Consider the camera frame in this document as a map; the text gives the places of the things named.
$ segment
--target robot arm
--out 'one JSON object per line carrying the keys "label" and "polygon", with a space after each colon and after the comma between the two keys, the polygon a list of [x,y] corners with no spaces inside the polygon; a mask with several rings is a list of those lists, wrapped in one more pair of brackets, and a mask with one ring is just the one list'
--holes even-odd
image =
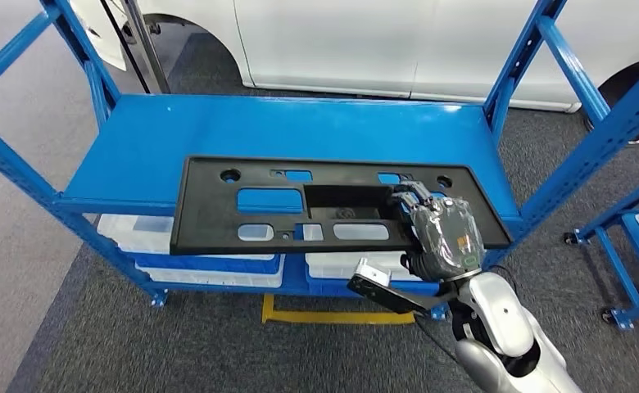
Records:
{"label": "robot arm", "polygon": [[455,354],[474,382],[491,393],[580,392],[565,360],[501,276],[483,272],[483,241],[466,201],[433,198],[422,183],[403,182],[394,197],[423,250],[402,264],[424,281],[440,282],[434,298],[389,287],[389,272],[359,263],[349,287],[398,313],[426,314],[447,301],[457,340]]}
{"label": "robot arm", "polygon": [[455,355],[484,391],[580,392],[563,356],[501,276],[474,276],[452,303]]}

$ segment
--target black plastic panel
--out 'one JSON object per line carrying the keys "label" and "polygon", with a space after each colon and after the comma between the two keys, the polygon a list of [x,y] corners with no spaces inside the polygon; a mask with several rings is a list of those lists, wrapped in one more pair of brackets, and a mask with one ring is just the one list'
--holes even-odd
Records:
{"label": "black plastic panel", "polygon": [[[380,176],[417,180],[432,192],[464,198],[472,207],[486,248],[510,244],[500,217],[466,167],[190,156],[184,164],[170,253],[416,249],[418,241],[401,219],[398,208],[387,203],[392,185],[380,183]],[[278,198],[262,198],[264,200],[255,201],[253,205],[247,203],[238,208],[238,192],[244,188],[297,190],[302,206],[289,206],[290,202]],[[244,224],[268,224],[274,235],[265,242],[240,240],[238,228]],[[299,232],[303,224],[321,225],[324,240],[302,240]],[[335,224],[382,224],[388,238],[339,239],[333,231]]]}

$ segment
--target gray carpet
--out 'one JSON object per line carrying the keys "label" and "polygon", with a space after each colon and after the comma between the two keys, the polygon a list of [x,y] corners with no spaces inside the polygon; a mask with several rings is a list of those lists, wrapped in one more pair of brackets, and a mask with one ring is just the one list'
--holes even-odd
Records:
{"label": "gray carpet", "polygon": [[[183,93],[285,94],[243,88],[232,59],[205,34],[189,39],[170,82]],[[585,132],[579,114],[510,112],[501,156],[519,201]],[[639,323],[620,333],[599,320],[601,306],[625,304],[625,295],[596,246],[566,246],[560,234],[638,184],[639,147],[624,149],[506,260],[523,304],[586,392],[639,391]],[[625,239],[616,245],[639,286],[637,259]],[[325,309],[359,302],[277,301]],[[152,309],[83,247],[9,391],[478,391],[414,325],[261,325],[260,316],[261,296],[238,294],[178,292]],[[429,327],[451,345],[446,323]]]}

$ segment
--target shelf foot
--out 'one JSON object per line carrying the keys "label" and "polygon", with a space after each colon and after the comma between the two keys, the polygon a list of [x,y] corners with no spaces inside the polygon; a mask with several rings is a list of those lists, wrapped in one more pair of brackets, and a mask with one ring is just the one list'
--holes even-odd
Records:
{"label": "shelf foot", "polygon": [[430,310],[430,318],[434,321],[447,321],[449,311],[447,304],[436,305]]}
{"label": "shelf foot", "polygon": [[566,232],[563,234],[563,237],[561,238],[561,240],[563,240],[563,243],[569,244],[569,245],[589,243],[587,239],[580,238],[578,236],[579,233],[580,233],[579,229],[574,229],[572,232]]}
{"label": "shelf foot", "polygon": [[626,314],[621,309],[604,307],[600,309],[600,316],[605,323],[616,326],[622,331],[633,330],[635,327],[633,321],[626,317]]}
{"label": "shelf foot", "polygon": [[151,294],[151,306],[160,308],[165,305],[167,301],[168,290],[167,289],[156,289]]}

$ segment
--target blue shelving rack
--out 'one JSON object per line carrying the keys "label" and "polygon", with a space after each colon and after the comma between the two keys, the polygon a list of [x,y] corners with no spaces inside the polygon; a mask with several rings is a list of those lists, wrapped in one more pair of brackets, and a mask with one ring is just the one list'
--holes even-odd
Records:
{"label": "blue shelving rack", "polygon": [[638,205],[639,187],[585,227],[565,235],[566,242],[580,244],[587,244],[590,238],[596,237],[604,248],[609,261],[619,276],[623,289],[628,294],[628,299],[632,303],[632,307],[629,309],[608,308],[604,310],[603,318],[608,322],[616,322],[621,330],[633,329],[633,321],[639,318],[639,293],[619,257],[619,253],[616,252],[611,243],[607,230],[615,225],[620,226],[639,259],[639,223],[636,219],[636,216],[639,215]]}
{"label": "blue shelving rack", "polygon": [[[515,241],[489,251],[496,263],[639,133],[639,83],[610,111],[555,26],[565,1],[539,0],[485,103],[121,94],[67,0],[41,0],[40,12],[0,51],[0,75],[50,25],[85,71],[99,132],[64,191],[55,190],[0,138],[0,172],[105,260],[154,305],[167,290],[240,287],[156,282],[137,270],[83,213],[172,215],[187,154],[467,165]],[[568,77],[595,130],[518,207],[496,147],[505,114],[542,41]],[[434,140],[399,148],[396,140]],[[328,141],[341,140],[342,143]],[[308,294],[303,268],[288,263],[276,293]],[[268,288],[246,291],[268,292]]]}

